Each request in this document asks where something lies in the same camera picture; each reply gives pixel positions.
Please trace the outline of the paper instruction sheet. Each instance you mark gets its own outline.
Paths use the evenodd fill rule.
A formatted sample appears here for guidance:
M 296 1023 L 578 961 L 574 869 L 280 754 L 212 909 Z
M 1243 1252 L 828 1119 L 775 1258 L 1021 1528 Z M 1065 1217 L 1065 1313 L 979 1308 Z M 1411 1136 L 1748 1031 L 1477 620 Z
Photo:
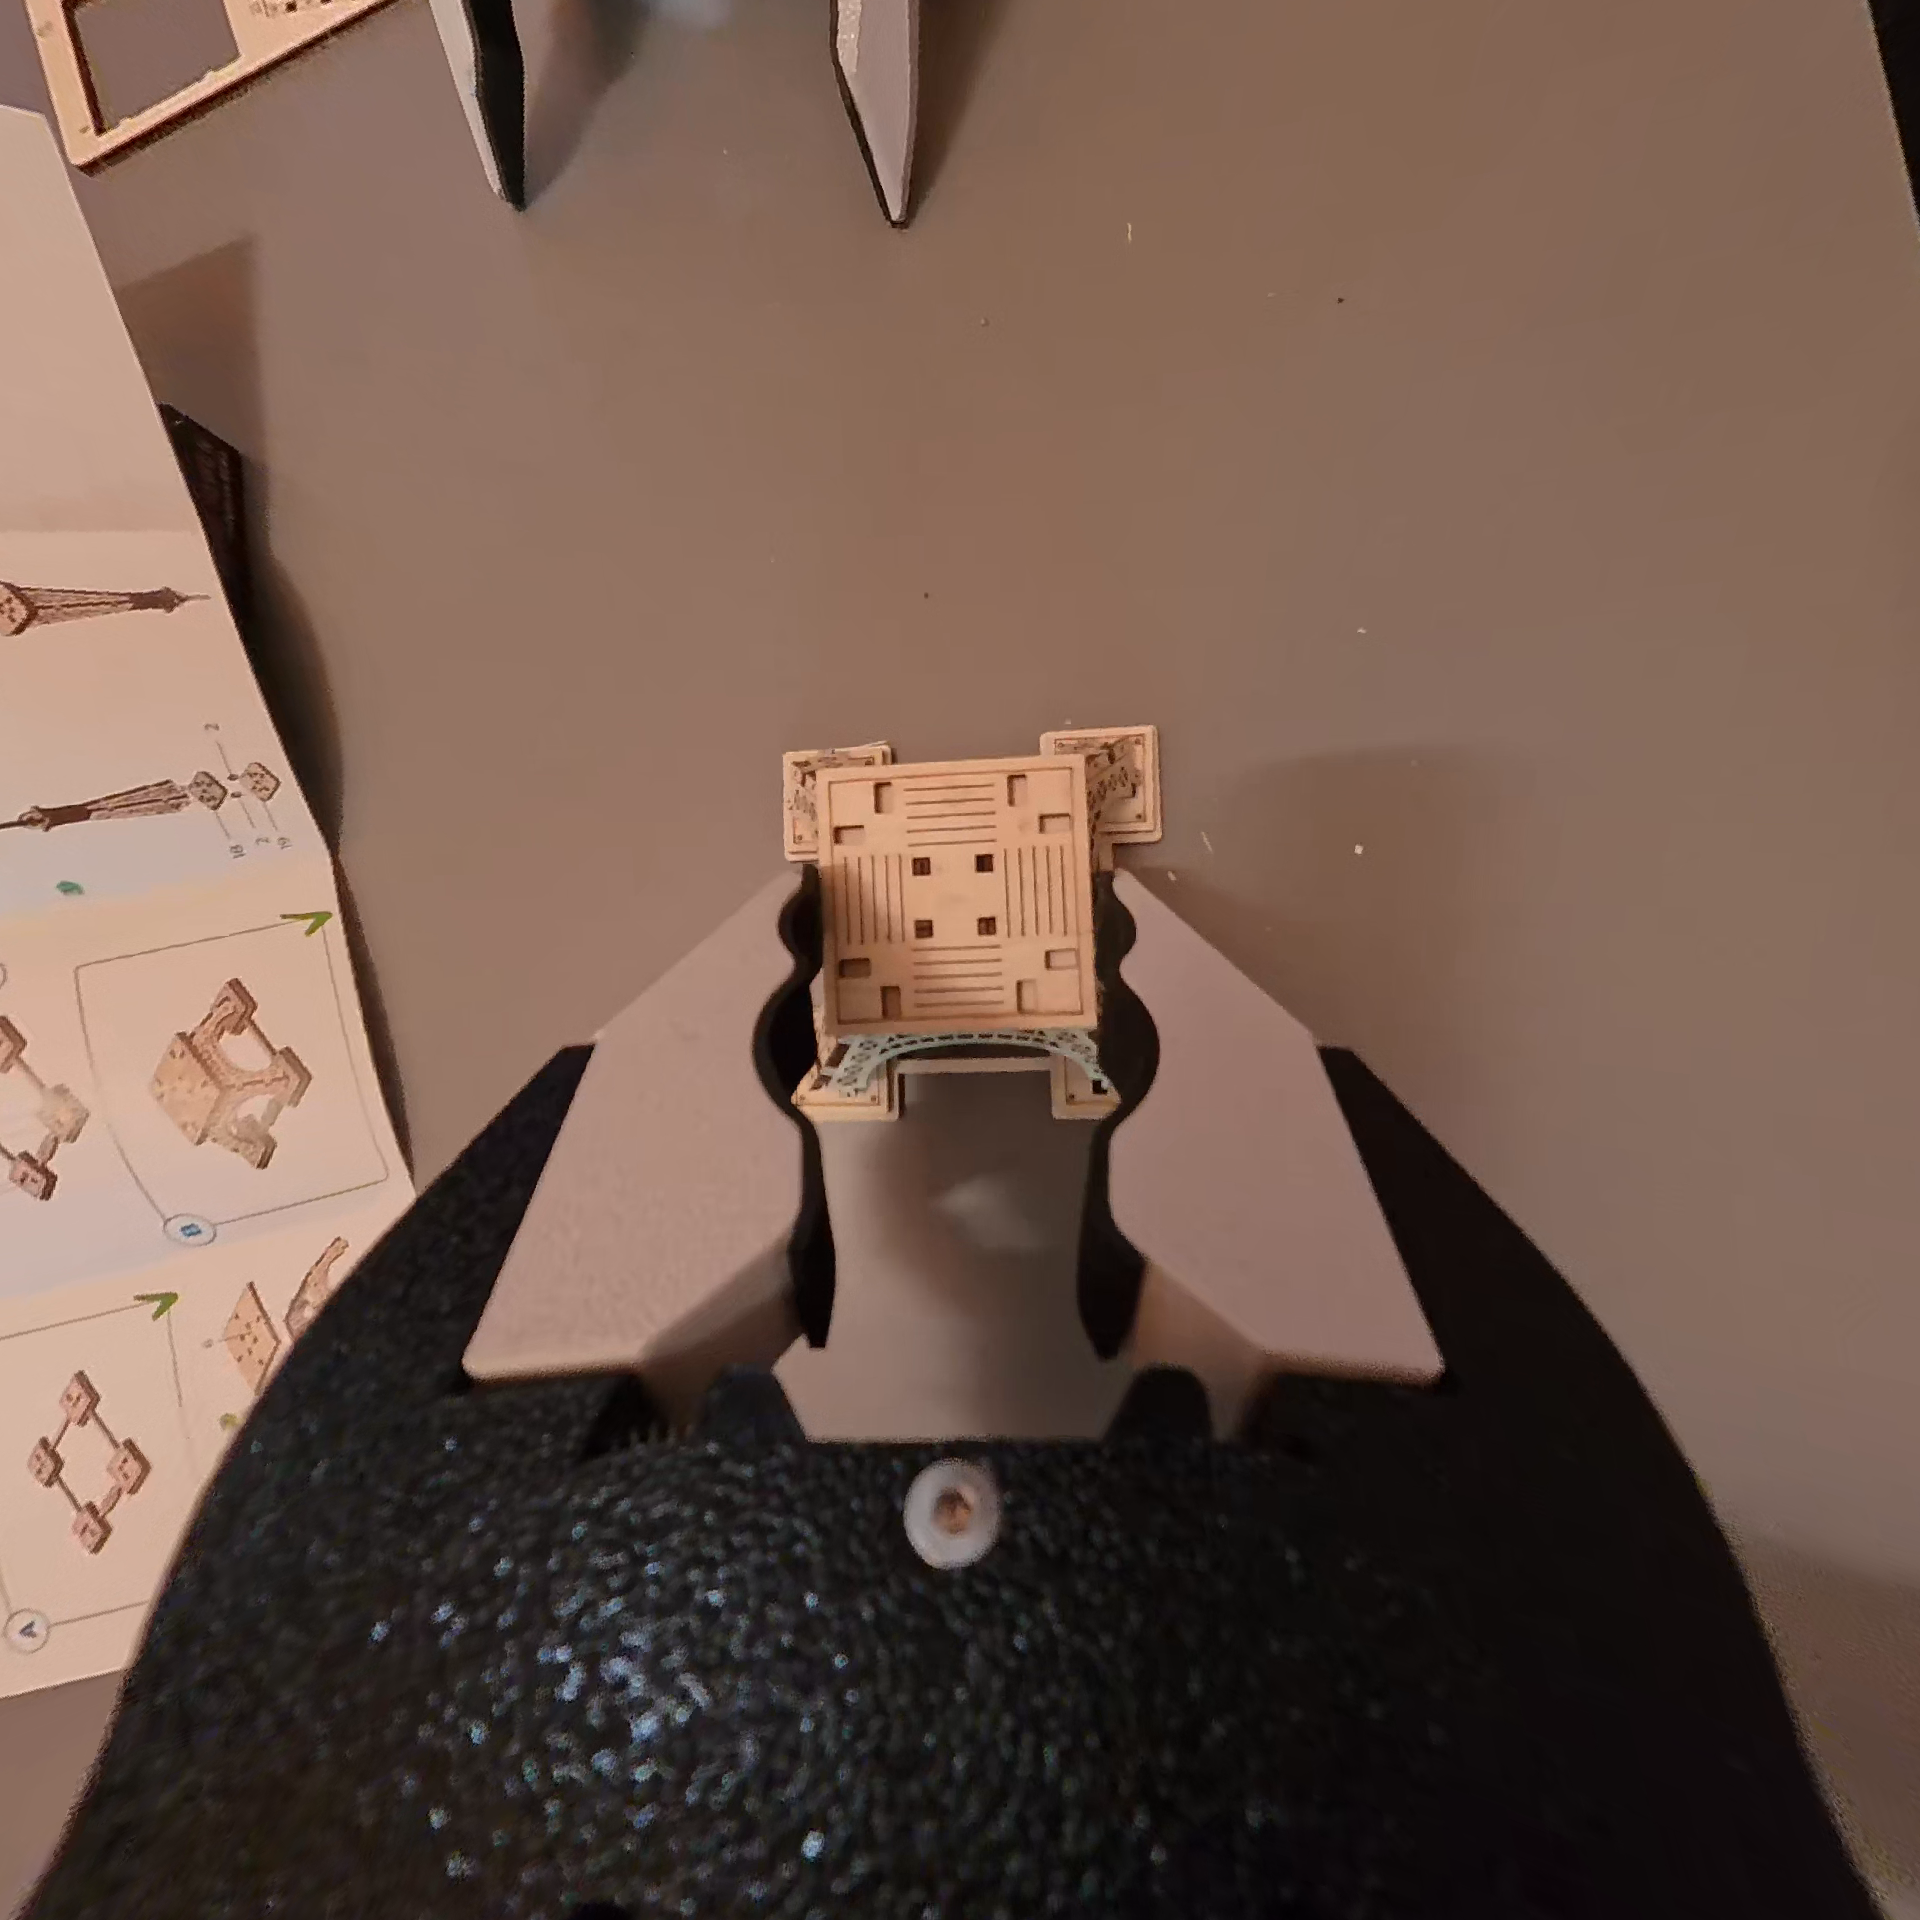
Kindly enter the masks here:
M 57 136 L 3 110 L 3 1699 L 132 1665 L 410 1208 L 341 920 Z

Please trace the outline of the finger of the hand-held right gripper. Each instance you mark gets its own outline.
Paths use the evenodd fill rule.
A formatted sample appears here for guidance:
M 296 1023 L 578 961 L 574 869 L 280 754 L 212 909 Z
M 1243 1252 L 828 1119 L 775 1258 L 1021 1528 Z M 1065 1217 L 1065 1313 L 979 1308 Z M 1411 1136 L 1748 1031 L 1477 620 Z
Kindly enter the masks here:
M 921 3 L 833 3 L 830 54 L 844 109 L 893 230 L 912 220 Z
M 428 3 L 483 175 L 499 201 L 525 209 L 522 47 L 515 3 Z

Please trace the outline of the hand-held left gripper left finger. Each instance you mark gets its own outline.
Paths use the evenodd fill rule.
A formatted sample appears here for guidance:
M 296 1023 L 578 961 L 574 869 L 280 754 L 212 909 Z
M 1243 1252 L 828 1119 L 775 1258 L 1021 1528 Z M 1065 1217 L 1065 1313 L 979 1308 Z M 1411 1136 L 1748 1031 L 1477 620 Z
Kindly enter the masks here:
M 820 874 L 783 869 L 596 1037 L 467 1377 L 710 1386 L 824 1326 L 820 962 Z

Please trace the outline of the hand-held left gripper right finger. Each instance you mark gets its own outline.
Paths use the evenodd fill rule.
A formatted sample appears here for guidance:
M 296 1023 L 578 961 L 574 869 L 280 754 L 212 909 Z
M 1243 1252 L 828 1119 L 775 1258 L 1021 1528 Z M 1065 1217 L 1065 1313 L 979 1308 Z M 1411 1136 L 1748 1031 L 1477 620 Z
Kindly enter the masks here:
M 1445 1353 L 1313 1031 L 1140 878 L 1096 878 L 1096 1122 L 1077 1313 L 1193 1372 L 1216 1433 L 1283 1376 L 1431 1387 Z

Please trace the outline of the wooden tower arch model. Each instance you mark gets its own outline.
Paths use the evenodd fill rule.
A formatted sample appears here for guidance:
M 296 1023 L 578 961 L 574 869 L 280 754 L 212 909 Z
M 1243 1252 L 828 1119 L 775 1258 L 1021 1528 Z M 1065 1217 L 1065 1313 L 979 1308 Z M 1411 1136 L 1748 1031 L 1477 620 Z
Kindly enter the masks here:
M 1118 1111 L 1096 1062 L 1084 756 L 824 767 L 809 1119 L 895 1119 L 909 1073 L 1044 1071 L 1057 1119 Z

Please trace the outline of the wooden laser-cut parts sheet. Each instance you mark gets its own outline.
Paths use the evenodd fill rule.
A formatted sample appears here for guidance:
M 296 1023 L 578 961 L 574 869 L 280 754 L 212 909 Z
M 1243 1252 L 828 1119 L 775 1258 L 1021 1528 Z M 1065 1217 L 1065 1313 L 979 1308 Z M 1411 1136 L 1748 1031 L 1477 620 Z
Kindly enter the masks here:
M 373 3 L 28 3 L 67 156 L 105 165 Z

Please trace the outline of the grey desk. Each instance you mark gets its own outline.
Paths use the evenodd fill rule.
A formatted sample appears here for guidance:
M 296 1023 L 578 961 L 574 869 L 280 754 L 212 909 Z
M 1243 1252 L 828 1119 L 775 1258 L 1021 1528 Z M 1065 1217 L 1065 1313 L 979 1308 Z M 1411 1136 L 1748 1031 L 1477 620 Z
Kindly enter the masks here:
M 1163 727 L 1144 878 L 1635 1365 L 1918 1917 L 1918 232 L 1866 3 L 391 3 L 73 175 L 251 470 L 432 1181 L 776 869 L 783 747 Z

